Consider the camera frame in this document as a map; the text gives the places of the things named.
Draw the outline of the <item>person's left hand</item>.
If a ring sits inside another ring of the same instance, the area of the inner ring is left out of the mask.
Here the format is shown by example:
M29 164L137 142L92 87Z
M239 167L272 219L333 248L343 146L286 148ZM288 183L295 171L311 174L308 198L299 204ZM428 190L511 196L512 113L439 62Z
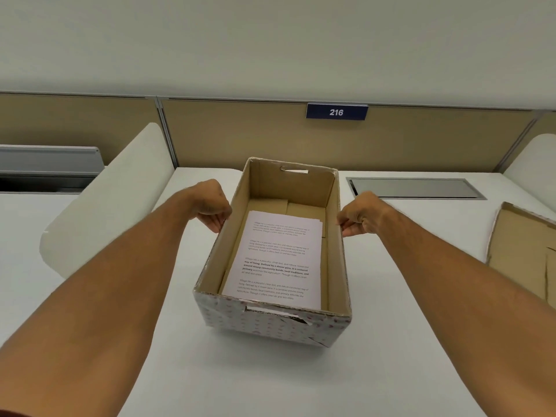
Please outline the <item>person's left hand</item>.
M216 214L232 209L221 185L214 179L198 182L185 189L185 196L188 221L197 219L196 215L198 213Z

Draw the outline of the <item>person's right hand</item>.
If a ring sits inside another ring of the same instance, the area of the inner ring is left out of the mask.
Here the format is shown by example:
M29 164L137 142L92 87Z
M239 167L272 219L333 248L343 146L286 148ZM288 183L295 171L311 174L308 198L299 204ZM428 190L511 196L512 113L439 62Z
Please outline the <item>person's right hand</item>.
M391 205L381 200L371 191L356 196L339 212L344 212L348 216L364 215L373 225L373 234L378 236L382 233L386 220L398 213Z

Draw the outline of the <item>patterned cardboard box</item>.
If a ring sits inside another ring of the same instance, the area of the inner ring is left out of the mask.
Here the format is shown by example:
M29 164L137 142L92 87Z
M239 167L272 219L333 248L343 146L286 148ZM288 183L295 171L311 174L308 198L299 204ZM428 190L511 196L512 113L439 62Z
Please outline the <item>patterned cardboard box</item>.
M233 212L193 289L208 326L329 348L352 319L340 210L338 170L249 158L231 200ZM322 309L291 309L220 293L249 211L315 217L323 222Z

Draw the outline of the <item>person's right forearm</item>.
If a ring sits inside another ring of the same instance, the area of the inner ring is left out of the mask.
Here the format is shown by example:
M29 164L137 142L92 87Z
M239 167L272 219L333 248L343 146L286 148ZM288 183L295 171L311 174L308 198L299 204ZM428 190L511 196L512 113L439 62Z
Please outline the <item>person's right forearm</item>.
M556 310L386 206L375 229L488 417L556 417Z

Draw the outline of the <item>person's left forearm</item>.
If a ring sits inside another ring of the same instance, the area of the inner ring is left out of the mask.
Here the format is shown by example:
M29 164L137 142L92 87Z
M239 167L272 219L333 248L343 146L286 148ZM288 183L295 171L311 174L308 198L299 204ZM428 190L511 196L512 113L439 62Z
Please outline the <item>person's left forearm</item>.
M149 354L193 193L117 237L6 340L0 417L118 416Z

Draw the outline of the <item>stack of printed paper sheets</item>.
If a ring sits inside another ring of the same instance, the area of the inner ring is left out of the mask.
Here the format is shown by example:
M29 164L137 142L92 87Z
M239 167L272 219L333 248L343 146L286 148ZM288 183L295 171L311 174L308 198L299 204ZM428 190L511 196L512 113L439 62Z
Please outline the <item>stack of printed paper sheets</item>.
M323 222L251 210L220 293L286 308L321 310Z

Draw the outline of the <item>white curved desk divider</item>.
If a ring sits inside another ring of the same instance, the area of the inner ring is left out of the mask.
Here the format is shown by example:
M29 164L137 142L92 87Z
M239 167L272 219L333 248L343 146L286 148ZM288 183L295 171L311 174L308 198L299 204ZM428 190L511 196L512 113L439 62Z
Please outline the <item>white curved desk divider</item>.
M556 134L534 137L503 175L556 211Z
M160 126L149 123L44 230L44 263L68 279L153 210L174 171Z

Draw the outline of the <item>beige partition panel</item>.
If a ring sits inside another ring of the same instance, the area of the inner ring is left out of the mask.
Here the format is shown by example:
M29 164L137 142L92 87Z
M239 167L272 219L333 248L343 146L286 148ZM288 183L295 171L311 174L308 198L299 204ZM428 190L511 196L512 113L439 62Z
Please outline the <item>beige partition panel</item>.
M536 136L547 133L556 134L556 111L535 111L534 113L534 118L528 123L509 151L504 155L497 165L495 172L504 173Z
M149 123L177 167L158 97L0 92L0 145L97 147L108 165Z
M306 118L306 104L165 99L181 167L250 157L342 171L492 172L533 111L372 105L364 120Z

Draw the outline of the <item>blue number sign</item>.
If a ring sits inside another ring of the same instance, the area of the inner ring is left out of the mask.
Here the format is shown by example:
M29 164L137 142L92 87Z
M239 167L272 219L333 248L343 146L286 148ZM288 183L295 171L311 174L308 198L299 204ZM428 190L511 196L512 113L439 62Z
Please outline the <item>blue number sign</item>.
M368 104L310 102L306 106L306 119L364 121Z

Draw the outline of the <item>cardboard box lid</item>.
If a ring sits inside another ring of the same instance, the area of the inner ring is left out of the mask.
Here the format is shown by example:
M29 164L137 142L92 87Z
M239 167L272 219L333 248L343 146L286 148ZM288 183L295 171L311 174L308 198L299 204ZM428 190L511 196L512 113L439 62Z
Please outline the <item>cardboard box lid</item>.
M556 221L502 203L486 264L556 309Z

